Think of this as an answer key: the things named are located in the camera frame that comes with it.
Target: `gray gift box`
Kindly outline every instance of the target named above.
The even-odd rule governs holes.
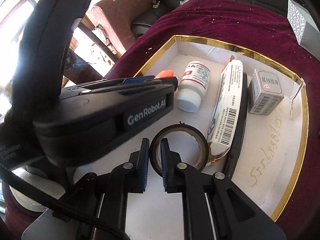
[[[320,61],[320,32],[309,12],[295,1],[288,0],[287,18],[298,44]]]

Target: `cardboard tray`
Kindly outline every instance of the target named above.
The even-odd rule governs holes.
[[[111,172],[115,166],[127,162],[131,152],[140,148],[143,137],[151,142],[161,129],[171,124],[184,122],[206,136],[220,73],[231,55],[243,62],[248,84],[254,69],[259,68],[276,73],[284,91],[284,100],[269,116],[247,114],[242,150],[232,178],[275,221],[293,192],[305,154],[308,136],[305,84],[295,73],[270,58],[208,38],[175,35],[138,71],[143,75],[157,75],[161,70],[172,69],[179,79],[190,61],[204,62],[211,75],[199,111],[188,113],[175,106],[169,114],[100,160],[79,167],[74,181],[90,171],[98,175]],[[176,132],[167,138],[170,149],[179,152],[184,162],[192,164],[197,157],[197,144],[190,136]],[[203,172],[221,171],[224,161],[225,158],[214,166],[207,165]],[[128,197],[126,232],[131,239],[184,239],[181,194],[165,193],[162,178],[151,165],[146,192]]]

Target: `small gray box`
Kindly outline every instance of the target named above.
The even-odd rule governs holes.
[[[269,115],[284,98],[273,72],[255,69],[249,88],[249,113]]]
[[[320,32],[309,12],[295,1],[288,0],[287,18],[298,44],[320,61]]]

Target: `red logo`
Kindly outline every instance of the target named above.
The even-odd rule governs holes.
[[[182,76],[191,75],[192,71],[186,71]]]

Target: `white cardboard surface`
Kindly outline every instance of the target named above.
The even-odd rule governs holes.
[[[298,155],[302,129],[301,93],[294,100],[292,110],[289,101],[289,97],[298,90],[298,85],[263,63],[203,44],[190,42],[173,44],[147,73],[156,75],[161,70],[172,69],[175,76],[181,77],[190,61],[202,61],[210,68],[211,75],[209,89],[199,111],[188,113],[175,106],[172,112],[100,160],[78,167],[74,174],[74,182],[90,171],[98,175],[111,172],[117,165],[127,162],[131,152],[140,148],[143,137],[149,138],[151,142],[161,129],[179,121],[196,127],[206,137],[220,73],[231,55],[243,62],[244,72],[248,74],[248,84],[254,68],[272,70],[277,74],[286,95],[280,108],[269,116],[247,114],[244,142],[232,179],[264,212],[271,215],[286,189]],[[193,162],[197,156],[197,146],[195,141],[190,140],[189,135],[176,132],[167,138],[170,149],[179,152],[182,161]],[[203,172],[213,174],[221,171],[223,163],[224,160],[221,160],[215,166],[207,165]],[[149,165],[146,192],[129,194],[128,197],[127,234],[132,240],[182,240],[184,239],[182,214],[181,194],[165,193],[162,178]]]

